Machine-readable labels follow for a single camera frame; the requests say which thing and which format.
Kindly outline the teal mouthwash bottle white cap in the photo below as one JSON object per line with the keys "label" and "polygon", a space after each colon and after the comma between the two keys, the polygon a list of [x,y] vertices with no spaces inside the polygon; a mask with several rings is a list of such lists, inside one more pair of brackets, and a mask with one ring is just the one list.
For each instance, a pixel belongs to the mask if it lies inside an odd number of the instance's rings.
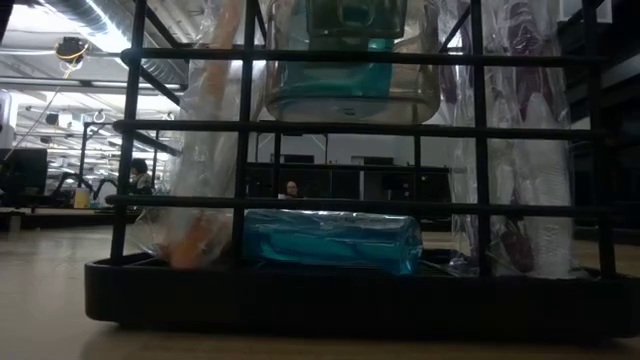
{"label": "teal mouthwash bottle white cap", "polygon": [[245,214],[247,258],[408,275],[422,250],[420,225],[409,216],[276,209]]}
{"label": "teal mouthwash bottle white cap", "polygon": [[[272,0],[270,50],[385,52],[404,36],[407,0]],[[268,94],[294,98],[386,97],[385,63],[271,62]]]}

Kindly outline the black computer monitor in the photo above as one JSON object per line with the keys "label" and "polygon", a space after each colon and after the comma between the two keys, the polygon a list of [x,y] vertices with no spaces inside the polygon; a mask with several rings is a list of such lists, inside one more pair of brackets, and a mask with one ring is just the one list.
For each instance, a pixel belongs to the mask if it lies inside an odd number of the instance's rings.
{"label": "black computer monitor", "polygon": [[48,153],[37,148],[0,148],[0,190],[42,195],[48,172]]}

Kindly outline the neighbouring station black frame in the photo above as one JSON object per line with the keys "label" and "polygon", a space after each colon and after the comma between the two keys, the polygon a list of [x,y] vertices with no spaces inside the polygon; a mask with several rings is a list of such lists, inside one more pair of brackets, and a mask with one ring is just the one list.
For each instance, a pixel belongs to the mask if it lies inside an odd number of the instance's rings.
{"label": "neighbouring station black frame", "polygon": [[112,122],[85,122],[78,175],[87,182],[116,179],[121,145],[121,137],[113,129]]}

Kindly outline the clear plastic cup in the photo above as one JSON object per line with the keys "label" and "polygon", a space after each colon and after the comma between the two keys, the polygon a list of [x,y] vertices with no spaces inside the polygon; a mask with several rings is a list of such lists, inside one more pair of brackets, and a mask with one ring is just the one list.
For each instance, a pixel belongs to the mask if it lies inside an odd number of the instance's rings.
{"label": "clear plastic cup", "polygon": [[[407,0],[404,36],[394,42],[398,54],[433,54],[438,50],[439,6],[436,0]],[[276,100],[265,87],[265,105],[275,119],[287,122],[416,124],[431,118],[440,105],[435,65],[392,66],[386,97],[294,98]]]}

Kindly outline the black storage cabinet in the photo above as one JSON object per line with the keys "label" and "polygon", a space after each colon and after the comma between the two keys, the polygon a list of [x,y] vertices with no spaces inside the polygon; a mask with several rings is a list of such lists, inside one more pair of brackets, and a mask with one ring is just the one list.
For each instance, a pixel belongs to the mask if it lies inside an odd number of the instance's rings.
{"label": "black storage cabinet", "polygon": [[354,157],[349,164],[317,163],[311,155],[283,155],[278,166],[270,161],[248,165],[251,197],[282,197],[288,181],[298,185],[302,198],[437,203],[451,200],[446,167],[396,165],[385,157]]}

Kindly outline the wide silver ventilation duct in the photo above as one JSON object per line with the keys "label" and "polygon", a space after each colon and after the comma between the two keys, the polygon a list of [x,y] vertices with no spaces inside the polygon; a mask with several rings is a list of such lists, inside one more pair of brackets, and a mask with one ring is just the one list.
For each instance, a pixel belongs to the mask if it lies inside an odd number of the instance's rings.
{"label": "wide silver ventilation duct", "polygon": [[[120,53],[131,47],[134,3],[124,0],[37,0],[54,15],[73,22],[77,31],[100,50]],[[142,59],[141,66],[164,83],[186,83],[184,61]]]}

